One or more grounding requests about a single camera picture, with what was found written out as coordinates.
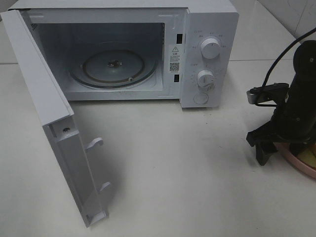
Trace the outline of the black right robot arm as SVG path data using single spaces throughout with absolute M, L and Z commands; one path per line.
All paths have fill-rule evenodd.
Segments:
M 316 42 L 307 40 L 295 51 L 295 76 L 291 84 L 274 83 L 255 87 L 247 92 L 249 104 L 267 105 L 273 101 L 272 118 L 247 134 L 256 159 L 265 165 L 277 152 L 275 143 L 298 147 L 316 140 Z

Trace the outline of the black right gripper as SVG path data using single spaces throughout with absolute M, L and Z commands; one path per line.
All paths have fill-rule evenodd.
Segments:
M 277 143 L 312 143 L 316 140 L 316 93 L 290 90 L 288 99 L 280 103 L 271 120 L 249 132 L 246 140 L 255 145 L 256 160 L 264 166 L 277 153 Z

